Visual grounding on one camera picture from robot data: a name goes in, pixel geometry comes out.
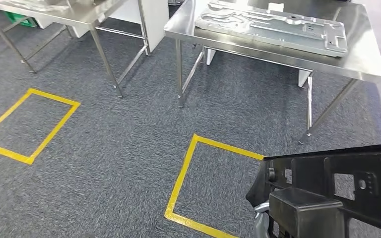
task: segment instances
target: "floor marking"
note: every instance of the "floor marking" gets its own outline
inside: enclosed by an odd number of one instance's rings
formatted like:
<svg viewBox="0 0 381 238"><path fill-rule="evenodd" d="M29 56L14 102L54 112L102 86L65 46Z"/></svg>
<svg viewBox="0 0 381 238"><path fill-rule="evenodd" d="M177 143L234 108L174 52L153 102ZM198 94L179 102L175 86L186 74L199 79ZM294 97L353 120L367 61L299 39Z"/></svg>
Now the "floor marking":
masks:
<svg viewBox="0 0 381 238"><path fill-rule="evenodd" d="M1 117L0 117L0 123L7 118L15 109L17 109L30 95L35 94L38 96L42 96L48 99L52 99L61 103L65 103L68 105L71 105L72 107L69 109L69 111L65 114L65 116L58 122L58 124L55 126L55 128L52 129L52 131L46 136L46 138L42 141L42 143L37 147L37 149L30 155L25 156L18 154L14 151L5 149L0 147L0 154L10 157L12 159L21 161L26 164L32 164L34 159L42 152L42 150L46 147L46 145L49 143L49 141L56 135L56 133L60 130L60 128L65 124L65 122L69 119L69 117L76 111L76 109L81 105L79 102L75 102L66 98L62 98L50 93L45 93L42 91L39 91L37 89L30 88L27 90L27 92L12 106L6 111Z"/></svg>
<svg viewBox="0 0 381 238"><path fill-rule="evenodd" d="M257 154L255 152L251 152L248 150L244 150L232 145L227 145L215 140L211 140L208 138L204 138L202 136L199 136L197 134L193 134L192 140L190 141L190 145L188 148L188 151L186 152L185 159L183 161L182 169L180 170L179 176L176 180L175 186L173 187L172 195L170 196L169 202L167 203L166 212L164 213L164 217L177 222L179 224L182 224L184 226L187 226L189 228L192 228L194 230L203 232L207 235L210 235L212 237L216 238L236 238L236 236L230 235L228 233L225 233L223 231L217 230L215 228L209 227L207 225L198 223L196 221L193 221L189 218L180 216L178 214L173 213L173 209L175 208L175 204L177 201L177 198L179 196L180 189L182 187L183 181L185 180L186 172L188 171L189 164L191 163L192 155L195 150L196 144L198 142L205 143L214 147L218 147L224 150L228 150L237 154L245 155L257 160L262 160L264 158L263 155Z"/></svg>

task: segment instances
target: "metal sheet part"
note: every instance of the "metal sheet part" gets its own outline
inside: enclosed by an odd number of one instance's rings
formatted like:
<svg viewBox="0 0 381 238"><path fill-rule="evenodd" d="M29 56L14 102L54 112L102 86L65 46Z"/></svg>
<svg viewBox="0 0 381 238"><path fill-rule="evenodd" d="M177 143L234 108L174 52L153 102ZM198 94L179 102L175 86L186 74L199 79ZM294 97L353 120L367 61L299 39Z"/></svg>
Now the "metal sheet part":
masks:
<svg viewBox="0 0 381 238"><path fill-rule="evenodd" d="M219 0L195 21L204 30L332 57L348 52L344 24Z"/></svg>

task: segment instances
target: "gray carpet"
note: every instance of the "gray carpet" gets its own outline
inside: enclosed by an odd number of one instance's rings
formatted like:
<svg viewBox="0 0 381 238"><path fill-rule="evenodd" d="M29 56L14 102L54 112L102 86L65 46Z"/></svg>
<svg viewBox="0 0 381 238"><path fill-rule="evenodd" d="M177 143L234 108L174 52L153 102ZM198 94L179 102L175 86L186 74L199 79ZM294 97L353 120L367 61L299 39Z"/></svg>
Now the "gray carpet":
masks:
<svg viewBox="0 0 381 238"><path fill-rule="evenodd" d="M5 24L1 14L0 22ZM105 25L139 31L115 20ZM19 26L9 35L27 54L58 27ZM142 41L99 34L120 75ZM184 44L185 73L199 52L200 46ZM60 35L31 60L38 74L28 73L0 40L0 115L28 88L81 103L32 165L0 155L0 237L206 237L163 215L193 133L268 156L381 143L373 84L360 83L301 146L306 92L297 87L296 70L217 53L212 65L196 71L179 109L174 55L174 41L164 39L152 56L138 61L119 99L89 34L72 41ZM315 73L314 118L347 82ZM0 146L20 153L34 150L67 110L40 97L19 109L0 125ZM199 144L174 212L253 237L253 212L244 195L258 164ZM351 228L352 237L381 237L359 223Z"/></svg>

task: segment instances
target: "metal clamp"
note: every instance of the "metal clamp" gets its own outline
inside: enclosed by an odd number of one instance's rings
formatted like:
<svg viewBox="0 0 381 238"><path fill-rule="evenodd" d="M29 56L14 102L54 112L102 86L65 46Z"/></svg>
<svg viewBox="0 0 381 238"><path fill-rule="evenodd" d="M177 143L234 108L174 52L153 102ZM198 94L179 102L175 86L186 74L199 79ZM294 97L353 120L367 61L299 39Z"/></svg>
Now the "metal clamp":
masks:
<svg viewBox="0 0 381 238"><path fill-rule="evenodd" d="M269 238L269 200L261 203L255 208L255 237L256 238Z"/></svg>

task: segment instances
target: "green bin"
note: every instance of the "green bin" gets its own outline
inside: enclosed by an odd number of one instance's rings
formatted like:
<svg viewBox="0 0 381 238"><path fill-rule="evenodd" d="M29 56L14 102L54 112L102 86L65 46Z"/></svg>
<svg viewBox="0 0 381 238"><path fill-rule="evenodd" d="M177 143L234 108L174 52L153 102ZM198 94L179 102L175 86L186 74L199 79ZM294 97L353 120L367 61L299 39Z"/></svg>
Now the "green bin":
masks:
<svg viewBox="0 0 381 238"><path fill-rule="evenodd" d="M10 19L10 21L12 23L14 23L14 22L16 22L19 19L24 17L23 15L20 15L20 14L17 14L17 13L8 12L8 11L5 12L5 15ZM31 17L26 19L25 21L21 22L20 24L23 25L23 26L30 26L30 27L36 27L37 26L36 21L34 20L34 18L31 18Z"/></svg>

